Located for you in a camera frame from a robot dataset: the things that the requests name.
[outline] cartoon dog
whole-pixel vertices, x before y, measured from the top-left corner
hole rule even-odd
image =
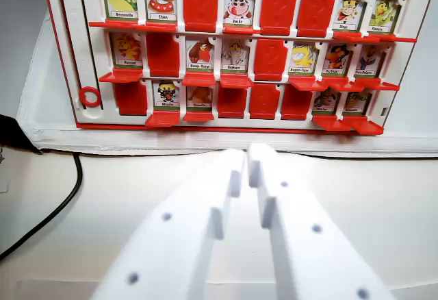
[[[139,60],[142,54],[140,43],[132,36],[124,33],[114,41],[122,57],[128,60]]]
[[[328,68],[342,69],[342,60],[349,54],[350,52],[347,50],[347,45],[334,45],[330,53],[326,54],[326,60],[330,62]]]
[[[192,95],[188,99],[193,101],[193,103],[211,103],[211,89],[197,86],[193,89]]]
[[[189,51],[189,59],[191,62],[210,62],[211,55],[210,51],[213,49],[213,45],[211,45],[208,40],[202,40],[196,42],[196,44]]]
[[[352,21],[359,14],[356,10],[359,0],[342,0],[342,8],[339,10],[337,17],[338,21],[343,21],[344,24],[347,21]]]
[[[162,100],[167,103],[173,103],[177,91],[175,85],[171,82],[160,82],[158,86],[158,93]]]
[[[245,65],[247,54],[239,42],[234,42],[222,52],[222,57],[224,58],[222,63],[226,64],[228,62],[230,65]]]
[[[228,2],[224,18],[251,18],[248,0],[231,0]]]
[[[174,0],[150,0],[148,9],[159,14],[172,14],[174,12]]]
[[[336,101],[336,95],[329,88],[316,97],[315,107],[330,106],[333,101]]]

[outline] red plastic flap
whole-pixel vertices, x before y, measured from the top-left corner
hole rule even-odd
[[[105,27],[105,28],[121,28],[121,29],[135,29],[138,25],[137,21],[113,21],[106,19],[105,21],[90,21],[90,27]]]
[[[249,103],[250,118],[273,120],[279,105],[280,91],[276,84],[254,84]]]
[[[283,40],[261,38],[255,50],[254,73],[260,81],[281,81],[285,70],[287,48]]]
[[[324,91],[328,86],[320,81],[316,81],[314,75],[290,75],[289,83],[299,91]]]
[[[361,84],[349,82],[348,77],[346,76],[324,76],[322,78],[322,83],[336,91],[360,92],[365,88]]]
[[[288,36],[296,0],[262,0],[260,34]]]
[[[248,74],[221,73],[220,84],[223,88],[241,88],[247,89],[253,86]]]
[[[223,88],[219,85],[219,117],[243,118],[247,92],[247,89]]]
[[[183,0],[185,30],[215,32],[218,18],[218,0]]]
[[[172,127],[179,124],[179,111],[154,110],[147,119],[147,127]]]
[[[213,86],[215,83],[210,72],[186,72],[183,80],[183,86]]]
[[[326,131],[350,131],[351,127],[338,120],[336,115],[313,115],[312,121]]]
[[[130,83],[138,82],[143,77],[143,71],[140,69],[113,68],[112,72],[99,78],[100,82],[111,83]]]
[[[323,38],[330,25],[335,0],[301,0],[298,14],[298,36]]]
[[[299,91],[295,87],[287,84],[281,104],[281,118],[283,120],[304,121],[309,111],[312,100],[311,91]]]
[[[169,33],[146,33],[151,76],[178,77],[179,43]]]
[[[356,77],[355,84],[360,84],[365,88],[370,88],[372,90],[386,90],[386,91],[399,91],[400,86],[395,84],[390,84],[387,82],[381,83],[379,77],[367,78],[367,77]]]
[[[136,29],[139,31],[171,33],[177,31],[177,23],[155,23],[153,21],[147,21],[146,25],[138,25]]]
[[[114,84],[114,94],[120,115],[146,115],[148,101],[144,84]]]
[[[368,121],[366,116],[344,116],[342,123],[364,136],[377,136],[383,133],[383,127]]]
[[[211,112],[187,112],[183,118],[185,121],[204,122],[214,119]]]

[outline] raised red tab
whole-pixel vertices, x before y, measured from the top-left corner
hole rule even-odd
[[[324,91],[328,86],[320,81],[316,81],[314,75],[290,75],[289,83],[299,91]]]
[[[326,131],[350,131],[351,127],[338,120],[336,115],[313,115],[312,121]]]
[[[205,122],[213,120],[211,112],[187,112],[183,118],[185,121]]]
[[[147,127],[172,127],[179,124],[179,111],[154,110],[147,119]]]
[[[146,86],[140,82],[114,84],[114,94],[120,115],[146,115]]]
[[[280,91],[275,84],[254,84],[249,103],[250,118],[273,120],[279,106]]]
[[[383,133],[383,127],[368,121],[366,116],[344,116],[342,123],[364,136],[377,136]]]
[[[186,72],[183,80],[183,86],[213,86],[215,83],[210,72]]]
[[[247,89],[253,86],[248,74],[221,73],[220,84],[223,88],[241,88]]]
[[[143,77],[143,71],[140,69],[113,68],[112,72],[99,78],[100,82],[110,83],[131,83],[138,82]]]
[[[262,0],[260,34],[288,36],[296,0]]]
[[[222,118],[243,118],[247,89],[223,88],[219,85],[218,113]]]
[[[191,32],[216,31],[218,0],[183,0],[185,30]]]
[[[330,25],[335,0],[301,0],[298,36],[324,38]]]
[[[257,40],[254,73],[259,81],[281,81],[285,70],[287,48],[283,40]]]
[[[179,43],[168,33],[146,33],[151,76],[178,77]]]
[[[285,93],[281,104],[281,119],[306,120],[311,100],[311,91],[299,91],[290,84],[285,85]]]

